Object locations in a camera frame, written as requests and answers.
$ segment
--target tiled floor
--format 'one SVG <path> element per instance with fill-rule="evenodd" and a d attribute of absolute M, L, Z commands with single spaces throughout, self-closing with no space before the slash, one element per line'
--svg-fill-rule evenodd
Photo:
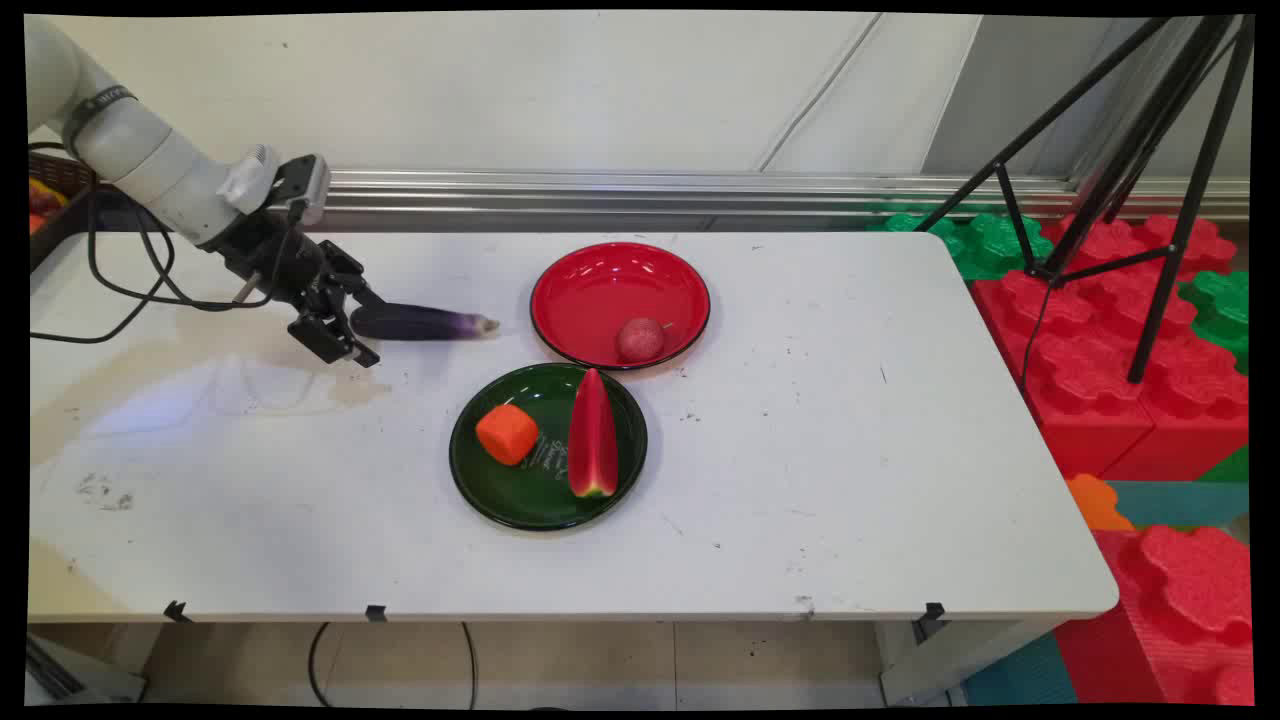
<path fill-rule="evenodd" d="M 168 625 L 148 702 L 317 705 L 317 624 Z M 882 706 L 860 623 L 480 623 L 476 707 L 790 710 Z M 457 623 L 332 625 L 316 678 L 335 706 L 456 707 L 471 689 Z"/>

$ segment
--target eggplant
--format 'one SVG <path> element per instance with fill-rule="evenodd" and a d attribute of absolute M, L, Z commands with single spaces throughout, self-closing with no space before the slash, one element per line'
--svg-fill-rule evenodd
<path fill-rule="evenodd" d="M 420 305 L 361 305 L 351 314 L 351 329 L 372 340 L 470 340 L 498 328 L 484 315 L 451 313 Z"/>

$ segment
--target watermelon slice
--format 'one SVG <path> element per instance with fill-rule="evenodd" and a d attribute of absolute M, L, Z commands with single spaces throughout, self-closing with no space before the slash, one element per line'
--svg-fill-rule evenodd
<path fill-rule="evenodd" d="M 618 489 L 618 437 L 604 380 L 586 372 L 568 423 L 568 487 L 577 497 L 609 497 Z"/>

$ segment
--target basket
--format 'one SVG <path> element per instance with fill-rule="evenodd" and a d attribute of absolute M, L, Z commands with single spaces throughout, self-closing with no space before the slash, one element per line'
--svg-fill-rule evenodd
<path fill-rule="evenodd" d="M 38 179 L 67 197 L 76 197 L 88 187 L 92 173 L 84 165 L 67 158 L 52 158 L 41 152 L 27 152 L 27 176 Z"/>

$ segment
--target green plate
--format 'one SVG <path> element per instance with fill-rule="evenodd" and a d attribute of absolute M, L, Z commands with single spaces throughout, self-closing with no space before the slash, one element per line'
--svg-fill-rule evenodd
<path fill-rule="evenodd" d="M 618 436 L 618 489 L 612 497 L 580 498 L 568 489 L 568 421 L 586 368 L 547 363 L 512 370 L 476 393 L 462 409 L 449 439 L 449 470 L 462 497 L 490 520 L 521 530 L 581 525 L 617 505 L 635 484 L 649 450 L 644 414 L 631 393 L 600 373 Z M 490 456 L 476 439 L 476 423 L 511 402 L 538 423 L 538 445 L 515 466 Z"/>

